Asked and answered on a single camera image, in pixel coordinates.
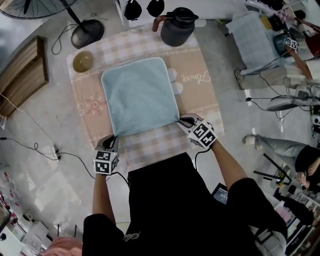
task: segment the thermos lid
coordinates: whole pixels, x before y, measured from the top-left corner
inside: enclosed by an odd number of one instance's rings
[[[185,7],[178,7],[166,13],[166,19],[179,28],[191,27],[199,17]]]

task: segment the fan base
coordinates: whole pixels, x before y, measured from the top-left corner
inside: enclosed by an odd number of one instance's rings
[[[99,41],[105,31],[104,25],[96,19],[84,20],[81,24],[88,32],[83,32],[80,26],[74,29],[71,36],[71,43],[77,49]]]

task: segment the fan stand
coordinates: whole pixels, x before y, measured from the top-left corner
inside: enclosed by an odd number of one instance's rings
[[[101,39],[104,34],[105,28],[99,20],[90,19],[80,22],[66,0],[60,1],[66,8],[71,18],[73,18],[73,20],[78,24],[78,26],[72,32],[71,36],[71,43],[75,48],[81,49],[82,47],[88,46]]]

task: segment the black thermos jug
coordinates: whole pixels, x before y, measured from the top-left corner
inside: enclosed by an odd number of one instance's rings
[[[179,7],[166,15],[154,19],[152,31],[156,32],[160,22],[164,22],[161,29],[161,39],[169,46],[183,45],[195,30],[195,21],[199,17],[191,10]]]

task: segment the wooden board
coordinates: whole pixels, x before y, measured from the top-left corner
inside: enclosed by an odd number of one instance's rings
[[[36,36],[9,63],[0,76],[0,93],[21,106],[48,83],[44,40]],[[0,96],[0,114],[11,116],[16,108]]]

